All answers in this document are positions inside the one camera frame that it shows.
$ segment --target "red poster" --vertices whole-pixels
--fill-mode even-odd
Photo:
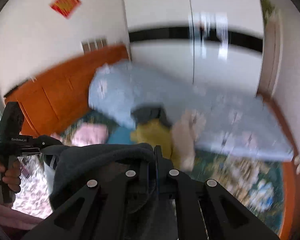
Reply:
[[[70,14],[80,4],[80,0],[55,0],[50,7],[68,19]]]

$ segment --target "white wardrobe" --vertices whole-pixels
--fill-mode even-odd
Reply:
[[[185,82],[255,95],[260,0],[124,0],[132,60]]]

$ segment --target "pink pillow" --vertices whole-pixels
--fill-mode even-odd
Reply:
[[[75,146],[102,144],[108,139],[108,128],[104,124],[83,123],[72,137]]]

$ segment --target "wooden headboard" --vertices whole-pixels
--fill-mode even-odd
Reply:
[[[60,133],[89,111],[88,90],[98,67],[128,59],[124,45],[108,46],[73,58],[39,74],[9,94],[25,115],[21,133]]]

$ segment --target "dark gray towel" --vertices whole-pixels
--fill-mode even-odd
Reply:
[[[153,119],[159,119],[160,123],[168,128],[172,124],[168,121],[165,110],[161,106],[140,106],[131,112],[132,117],[136,121],[136,125],[145,124]]]

